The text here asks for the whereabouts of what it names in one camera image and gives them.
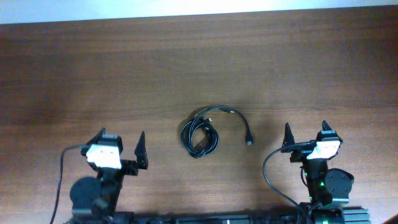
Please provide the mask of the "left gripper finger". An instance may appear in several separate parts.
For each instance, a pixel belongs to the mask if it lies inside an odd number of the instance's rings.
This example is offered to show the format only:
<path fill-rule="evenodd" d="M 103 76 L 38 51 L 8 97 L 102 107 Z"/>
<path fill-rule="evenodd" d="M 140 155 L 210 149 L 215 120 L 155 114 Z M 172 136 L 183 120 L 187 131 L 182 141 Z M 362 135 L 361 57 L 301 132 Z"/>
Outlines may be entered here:
<path fill-rule="evenodd" d="M 106 128 L 100 129 L 100 131 L 93 137 L 91 138 L 86 145 L 91 145 L 91 144 L 96 144 L 106 133 Z"/>
<path fill-rule="evenodd" d="M 146 151 L 145 132 L 141 132 L 139 141 L 134 150 L 134 154 L 136 155 L 137 167 L 139 169 L 147 170 L 148 166 L 149 166 L 149 161 L 148 161 L 147 151 Z"/>

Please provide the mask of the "black cable short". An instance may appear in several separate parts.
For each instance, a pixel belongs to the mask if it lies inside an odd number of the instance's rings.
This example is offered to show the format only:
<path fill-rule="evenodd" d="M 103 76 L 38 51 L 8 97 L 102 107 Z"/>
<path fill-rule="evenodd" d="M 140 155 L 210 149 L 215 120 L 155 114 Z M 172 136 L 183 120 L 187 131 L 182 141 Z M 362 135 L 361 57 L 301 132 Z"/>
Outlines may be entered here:
<path fill-rule="evenodd" d="M 251 146 L 253 144 L 254 140 L 247 119 L 240 111 L 230 106 L 212 106 L 209 108 L 204 108 L 194 117 L 192 124 L 195 124 L 202 116 L 206 115 L 207 113 L 213 110 L 219 110 L 225 113 L 234 113 L 238 115 L 243 120 L 244 125 L 246 127 L 246 137 L 245 137 L 246 144 L 248 146 Z"/>

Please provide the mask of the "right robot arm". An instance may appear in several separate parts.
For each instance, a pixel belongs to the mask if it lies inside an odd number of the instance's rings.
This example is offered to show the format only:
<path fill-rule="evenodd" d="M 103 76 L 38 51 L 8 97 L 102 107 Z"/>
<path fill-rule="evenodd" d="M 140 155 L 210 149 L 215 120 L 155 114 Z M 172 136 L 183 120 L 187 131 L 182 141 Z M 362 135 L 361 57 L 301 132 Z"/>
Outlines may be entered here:
<path fill-rule="evenodd" d="M 302 205 L 307 223 L 315 223 L 316 209 L 340 209 L 349 202 L 354 176 L 345 170 L 328 167 L 328 161 L 338 155 L 342 143 L 326 121 L 322 122 L 322 130 L 316 138 L 307 142 L 295 142 L 290 125 L 285 125 L 282 152 L 290 154 L 291 163 L 302 164 L 302 180 L 310 196 L 310 204 Z"/>

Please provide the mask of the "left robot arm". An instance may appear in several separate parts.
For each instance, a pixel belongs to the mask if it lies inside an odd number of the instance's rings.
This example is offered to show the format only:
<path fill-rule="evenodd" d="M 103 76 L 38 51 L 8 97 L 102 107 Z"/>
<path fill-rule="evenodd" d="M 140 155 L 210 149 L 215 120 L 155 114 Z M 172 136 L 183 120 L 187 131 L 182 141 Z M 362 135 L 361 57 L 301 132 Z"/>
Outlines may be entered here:
<path fill-rule="evenodd" d="M 133 212 L 117 212 L 116 207 L 124 177 L 148 169 L 145 133 L 134 150 L 135 160 L 121 159 L 122 151 L 121 136 L 108 134 L 104 128 L 81 147 L 97 176 L 82 177 L 72 185 L 70 223 L 134 223 Z"/>

